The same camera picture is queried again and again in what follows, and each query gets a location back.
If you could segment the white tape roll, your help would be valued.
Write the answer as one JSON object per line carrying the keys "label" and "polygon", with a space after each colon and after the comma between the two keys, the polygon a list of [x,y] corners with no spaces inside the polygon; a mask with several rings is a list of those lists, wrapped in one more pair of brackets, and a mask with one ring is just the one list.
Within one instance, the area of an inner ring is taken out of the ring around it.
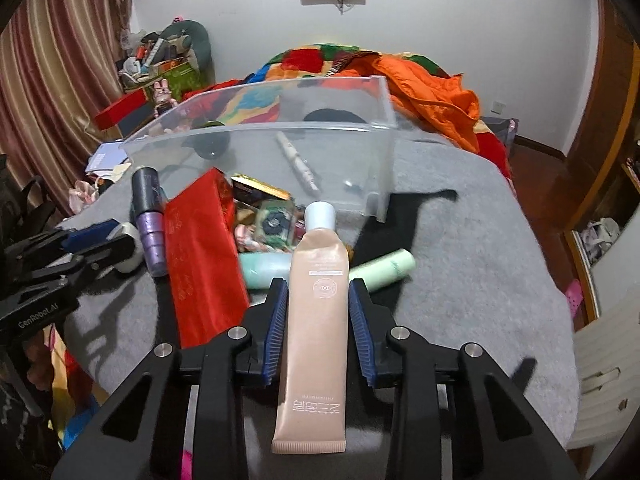
{"label": "white tape roll", "polygon": [[116,256],[114,262],[98,274],[98,278],[105,278],[113,273],[120,276],[135,274],[143,262],[142,241],[138,229],[131,222],[119,223],[111,229],[105,240],[117,240]]}

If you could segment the purple black spray bottle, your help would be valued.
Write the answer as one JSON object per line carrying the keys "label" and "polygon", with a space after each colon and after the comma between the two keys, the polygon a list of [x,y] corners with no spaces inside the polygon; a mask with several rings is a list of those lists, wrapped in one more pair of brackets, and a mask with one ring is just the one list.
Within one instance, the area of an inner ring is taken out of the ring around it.
{"label": "purple black spray bottle", "polygon": [[134,172],[131,200],[146,267],[152,278],[162,278],[167,275],[164,200],[160,177],[154,168],[140,167]]}

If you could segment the red pouch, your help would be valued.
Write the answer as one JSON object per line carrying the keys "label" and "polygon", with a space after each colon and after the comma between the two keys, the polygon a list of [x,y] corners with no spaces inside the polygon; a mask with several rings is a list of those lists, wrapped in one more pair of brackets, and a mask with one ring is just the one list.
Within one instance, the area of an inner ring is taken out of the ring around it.
{"label": "red pouch", "polygon": [[169,281],[180,344],[206,344],[240,324],[250,306],[233,227],[232,187],[216,168],[165,207]]}

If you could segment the mint green bottle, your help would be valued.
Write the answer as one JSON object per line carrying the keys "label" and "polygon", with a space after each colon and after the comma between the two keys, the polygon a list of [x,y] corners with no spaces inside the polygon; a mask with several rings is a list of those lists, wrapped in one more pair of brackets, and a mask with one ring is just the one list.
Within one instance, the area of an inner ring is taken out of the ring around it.
{"label": "mint green bottle", "polygon": [[292,255],[289,252],[242,252],[242,277],[248,290],[265,290],[275,278],[288,279]]}

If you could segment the pale green tube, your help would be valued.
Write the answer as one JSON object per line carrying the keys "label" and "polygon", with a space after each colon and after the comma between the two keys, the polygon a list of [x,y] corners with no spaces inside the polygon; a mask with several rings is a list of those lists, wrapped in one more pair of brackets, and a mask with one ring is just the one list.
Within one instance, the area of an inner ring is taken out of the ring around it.
{"label": "pale green tube", "polygon": [[351,281],[363,280],[368,292],[401,282],[416,268],[416,259],[411,252],[398,249],[383,257],[355,266],[349,271]]}

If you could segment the beige cosmetic tube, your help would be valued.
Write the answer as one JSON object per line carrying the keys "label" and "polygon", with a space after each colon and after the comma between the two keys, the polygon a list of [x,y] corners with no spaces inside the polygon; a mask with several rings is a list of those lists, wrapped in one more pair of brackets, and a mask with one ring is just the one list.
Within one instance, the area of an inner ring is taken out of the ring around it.
{"label": "beige cosmetic tube", "polygon": [[335,209],[313,202],[288,274],[274,454],[346,451],[349,261]]}

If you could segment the clear flower block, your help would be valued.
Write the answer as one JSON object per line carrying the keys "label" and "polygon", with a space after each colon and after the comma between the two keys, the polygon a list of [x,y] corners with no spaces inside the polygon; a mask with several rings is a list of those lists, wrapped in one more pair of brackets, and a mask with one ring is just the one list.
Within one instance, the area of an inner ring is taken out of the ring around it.
{"label": "clear flower block", "polygon": [[265,200],[258,209],[254,239],[276,249],[291,247],[295,207],[290,200]]}

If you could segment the Max blade box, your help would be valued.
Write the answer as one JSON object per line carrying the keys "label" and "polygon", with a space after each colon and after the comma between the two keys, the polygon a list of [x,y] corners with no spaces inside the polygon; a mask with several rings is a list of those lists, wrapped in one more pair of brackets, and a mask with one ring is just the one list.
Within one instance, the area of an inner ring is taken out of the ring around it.
{"label": "Max blade box", "polygon": [[245,174],[234,174],[230,181],[234,199],[252,207],[259,207],[265,200],[292,200],[289,192]]}

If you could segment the white slim pen tube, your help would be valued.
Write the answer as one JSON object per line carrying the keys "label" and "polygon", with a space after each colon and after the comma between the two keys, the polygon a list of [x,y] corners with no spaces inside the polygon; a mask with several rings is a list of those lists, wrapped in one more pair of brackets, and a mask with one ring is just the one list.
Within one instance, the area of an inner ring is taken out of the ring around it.
{"label": "white slim pen tube", "polygon": [[307,163],[303,160],[303,157],[300,156],[299,151],[296,150],[293,143],[288,140],[288,137],[282,131],[278,131],[276,133],[276,140],[284,154],[284,157],[302,181],[304,188],[306,188],[309,194],[318,196],[320,194],[320,188],[316,177]]}

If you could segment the clear plastic storage bin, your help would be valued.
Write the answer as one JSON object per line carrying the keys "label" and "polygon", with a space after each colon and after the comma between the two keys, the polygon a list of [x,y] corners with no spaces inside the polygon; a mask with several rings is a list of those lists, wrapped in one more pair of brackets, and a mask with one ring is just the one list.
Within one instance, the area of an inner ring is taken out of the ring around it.
{"label": "clear plastic storage bin", "polygon": [[280,188],[299,205],[325,200],[386,217],[397,132],[384,78],[317,77],[202,92],[124,144],[174,197],[215,167]]}

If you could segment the grey fuzzy blanket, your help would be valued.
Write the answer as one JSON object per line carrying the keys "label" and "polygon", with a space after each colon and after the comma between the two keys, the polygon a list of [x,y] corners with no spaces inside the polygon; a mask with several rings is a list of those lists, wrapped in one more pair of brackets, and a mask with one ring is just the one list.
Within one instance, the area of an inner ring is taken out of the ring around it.
{"label": "grey fuzzy blanket", "polygon": [[[398,190],[419,202],[416,268],[396,318],[435,344],[476,341],[507,373],[534,358],[527,400],[567,442],[579,398],[573,321],[512,186],[492,162],[434,134],[399,140],[394,174]],[[63,338],[84,370],[113,391],[151,349],[156,319],[149,275],[113,275],[81,296]]]}

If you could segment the red gift box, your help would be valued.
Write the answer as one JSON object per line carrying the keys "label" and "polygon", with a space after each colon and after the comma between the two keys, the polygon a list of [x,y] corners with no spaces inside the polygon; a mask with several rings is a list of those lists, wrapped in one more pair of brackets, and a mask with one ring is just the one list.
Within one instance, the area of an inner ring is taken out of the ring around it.
{"label": "red gift box", "polygon": [[145,90],[143,88],[134,89],[101,110],[94,116],[93,121],[100,130],[112,128],[146,102],[148,102],[148,98]]}

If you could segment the striped brown curtain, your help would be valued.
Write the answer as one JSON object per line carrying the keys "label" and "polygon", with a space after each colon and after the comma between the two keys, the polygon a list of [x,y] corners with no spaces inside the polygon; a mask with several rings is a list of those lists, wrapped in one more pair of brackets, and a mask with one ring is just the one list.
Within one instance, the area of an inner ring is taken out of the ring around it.
{"label": "striped brown curtain", "polygon": [[94,118],[122,96],[116,63],[132,0],[22,0],[1,33],[1,151],[18,183],[39,174],[63,214],[108,138]]}

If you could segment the green neck pillow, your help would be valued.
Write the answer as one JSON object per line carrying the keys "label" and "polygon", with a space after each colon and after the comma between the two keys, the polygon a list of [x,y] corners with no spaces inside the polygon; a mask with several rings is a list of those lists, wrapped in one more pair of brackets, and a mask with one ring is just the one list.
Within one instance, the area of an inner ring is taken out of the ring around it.
{"label": "green neck pillow", "polygon": [[176,21],[167,26],[160,36],[176,46],[178,53],[186,56],[194,70],[201,73],[208,70],[212,55],[208,32],[202,24],[192,20]]}

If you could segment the wooden door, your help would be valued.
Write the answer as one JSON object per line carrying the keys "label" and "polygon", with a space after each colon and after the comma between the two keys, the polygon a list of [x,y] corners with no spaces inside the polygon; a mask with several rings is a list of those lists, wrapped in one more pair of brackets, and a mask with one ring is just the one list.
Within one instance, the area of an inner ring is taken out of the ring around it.
{"label": "wooden door", "polygon": [[567,229],[611,217],[621,226],[639,192],[623,170],[639,95],[639,47],[611,0],[598,0],[598,48],[588,101],[566,166],[578,206]]}

